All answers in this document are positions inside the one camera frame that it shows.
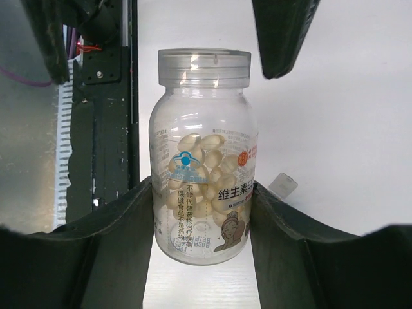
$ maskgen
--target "orange logo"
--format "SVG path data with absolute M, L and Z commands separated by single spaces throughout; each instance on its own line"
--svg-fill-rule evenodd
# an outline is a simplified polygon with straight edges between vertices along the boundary
M 238 165 L 245 166 L 248 158 L 249 158 L 248 153 L 246 151 L 243 151 L 241 154 L 239 154 Z

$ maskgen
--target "white wall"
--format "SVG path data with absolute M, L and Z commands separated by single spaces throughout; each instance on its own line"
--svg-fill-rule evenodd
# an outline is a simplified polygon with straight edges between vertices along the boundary
M 140 0 L 138 9 L 142 178 L 150 113 L 164 92 L 157 51 L 241 49 L 252 52 L 256 180 L 288 174 L 299 184 L 288 203 L 355 234 L 412 223 L 412 1 L 322 0 L 294 70 L 271 81 L 251 0 Z

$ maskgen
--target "cartoon woman illustration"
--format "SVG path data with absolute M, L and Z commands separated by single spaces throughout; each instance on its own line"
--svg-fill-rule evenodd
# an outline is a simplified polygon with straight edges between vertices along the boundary
M 245 230 L 245 222 L 238 218 L 238 213 L 232 211 L 226 216 L 226 220 L 221 225 L 221 236 L 225 240 L 223 245 L 217 246 L 215 252 L 226 250 L 236 246 L 241 242 L 243 231 Z

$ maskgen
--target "small white object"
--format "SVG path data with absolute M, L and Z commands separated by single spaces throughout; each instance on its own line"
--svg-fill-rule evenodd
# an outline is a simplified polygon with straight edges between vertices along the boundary
M 192 151 L 194 147 L 200 142 L 200 135 L 198 133 L 191 133 L 183 137 L 179 144 L 179 151 Z
M 220 162 L 223 159 L 223 155 L 219 150 L 211 150 L 206 154 L 205 165 L 209 169 L 213 169 L 219 166 Z
M 297 182 L 285 173 L 280 173 L 269 185 L 269 190 L 281 199 L 287 198 L 296 188 Z

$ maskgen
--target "blue logo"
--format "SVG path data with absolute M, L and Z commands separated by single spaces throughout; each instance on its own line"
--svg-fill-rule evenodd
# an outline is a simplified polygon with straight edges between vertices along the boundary
M 198 159 L 193 158 L 191 153 L 188 151 L 182 151 L 180 154 L 176 155 L 173 157 L 173 162 L 175 164 L 182 164 L 184 166 L 188 166 L 189 164 L 192 163 L 194 165 L 194 168 L 197 168 L 200 166 L 200 162 Z

